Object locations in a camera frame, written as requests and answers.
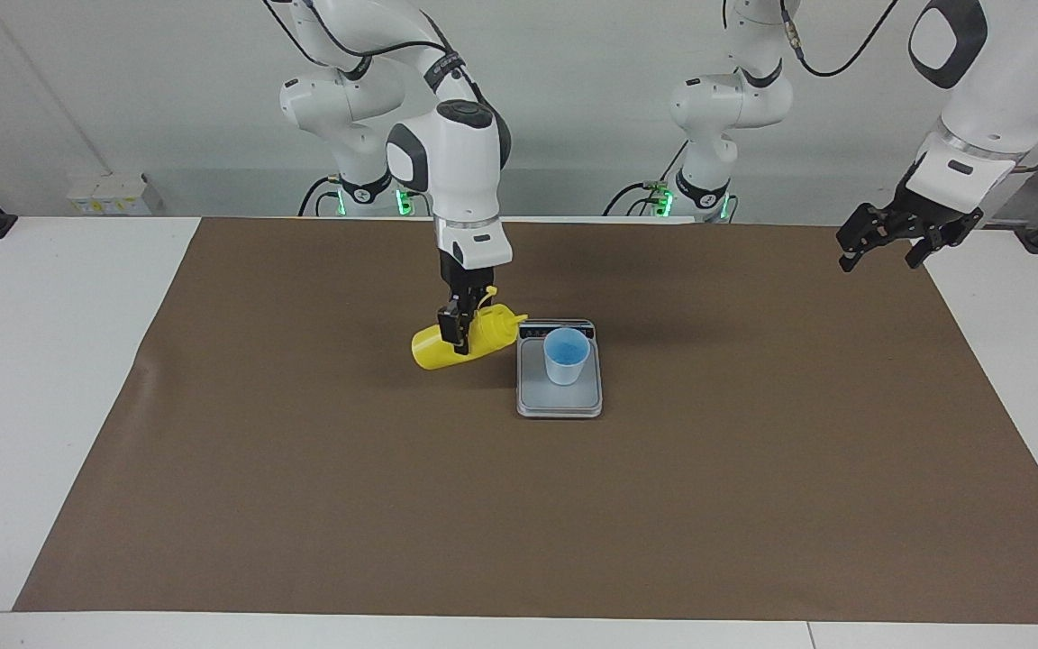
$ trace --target brown paper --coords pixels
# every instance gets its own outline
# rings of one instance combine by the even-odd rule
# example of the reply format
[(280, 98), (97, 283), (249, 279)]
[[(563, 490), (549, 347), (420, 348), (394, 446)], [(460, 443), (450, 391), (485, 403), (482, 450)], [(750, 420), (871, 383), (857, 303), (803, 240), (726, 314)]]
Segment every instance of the brown paper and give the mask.
[(508, 231), (600, 418), (413, 366), (428, 224), (207, 219), (16, 609), (1038, 624), (1038, 467), (902, 249)]

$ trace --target yellow squeeze bottle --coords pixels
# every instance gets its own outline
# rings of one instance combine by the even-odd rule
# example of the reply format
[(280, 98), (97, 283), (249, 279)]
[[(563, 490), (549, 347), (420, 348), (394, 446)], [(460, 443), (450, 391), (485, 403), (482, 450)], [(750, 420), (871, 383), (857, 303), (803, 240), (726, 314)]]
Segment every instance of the yellow squeeze bottle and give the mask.
[[(488, 287), (487, 297), (490, 298), (497, 292), (495, 287)], [(519, 337), (519, 324), (523, 320), (527, 320), (527, 317), (516, 316), (507, 304), (491, 304), (480, 308), (474, 320), (470, 321), (467, 331), (470, 353), (467, 356), (455, 352), (455, 346), (443, 340), (437, 324), (415, 333), (411, 339), (411, 354), (424, 370), (440, 370), (483, 358), (514, 345)]]

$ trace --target white table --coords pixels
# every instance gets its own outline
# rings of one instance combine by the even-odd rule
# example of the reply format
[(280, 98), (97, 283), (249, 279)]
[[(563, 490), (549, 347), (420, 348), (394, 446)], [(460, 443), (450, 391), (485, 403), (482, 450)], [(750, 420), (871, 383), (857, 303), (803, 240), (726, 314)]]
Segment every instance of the white table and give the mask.
[[(197, 224), (28, 218), (0, 242), (0, 646), (1038, 646), (1009, 625), (8, 613)], [(1038, 256), (976, 233), (928, 269), (1038, 461)]]

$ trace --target blue cup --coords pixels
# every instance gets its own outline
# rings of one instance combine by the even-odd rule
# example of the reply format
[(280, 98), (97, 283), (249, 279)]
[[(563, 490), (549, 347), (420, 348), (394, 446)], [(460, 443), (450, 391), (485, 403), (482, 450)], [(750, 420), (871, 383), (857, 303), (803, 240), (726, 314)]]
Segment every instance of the blue cup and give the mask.
[(579, 329), (561, 327), (543, 339), (547, 378), (557, 386), (576, 382), (590, 356), (591, 341)]

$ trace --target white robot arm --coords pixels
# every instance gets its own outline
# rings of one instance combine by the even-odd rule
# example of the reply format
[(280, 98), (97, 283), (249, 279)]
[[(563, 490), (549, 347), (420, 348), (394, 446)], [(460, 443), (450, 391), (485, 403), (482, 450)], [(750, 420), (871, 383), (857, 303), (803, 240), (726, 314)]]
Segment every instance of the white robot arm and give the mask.
[[(794, 16), (799, 0), (788, 0)], [(672, 116), (687, 135), (686, 157), (668, 184), (673, 214), (708, 215), (720, 209), (738, 157), (726, 131), (782, 121), (791, 110), (791, 83), (783, 77), (783, 16), (778, 0), (734, 3), (728, 20), (732, 74), (688, 79), (672, 97)]]
[(919, 267), (963, 242), (980, 202), (1038, 143), (1038, 0), (931, 0), (911, 29), (916, 70), (952, 96), (884, 209), (859, 206), (837, 234), (840, 264), (916, 238)]
[[(440, 329), (458, 353), (469, 353), (470, 322), (479, 306), (489, 303), (494, 267), (512, 258), (497, 196), (499, 171), (511, 152), (507, 123), (483, 98), (443, 32), (407, 0), (288, 1), (297, 39), (337, 74), (325, 75), (330, 85), (318, 81), (322, 77), (289, 82), (285, 111), (306, 131), (342, 144), (335, 154), (340, 166), (347, 161), (357, 169), (353, 188), (388, 186), (392, 177), (433, 196), (440, 273), (449, 288), (449, 300), (438, 313)], [(399, 78), (384, 79), (394, 71), (376, 57), (395, 58), (419, 71), (440, 100), (428, 114), (395, 124), (386, 147), (379, 143), (379, 155), (370, 129), (352, 124), (403, 102)]]

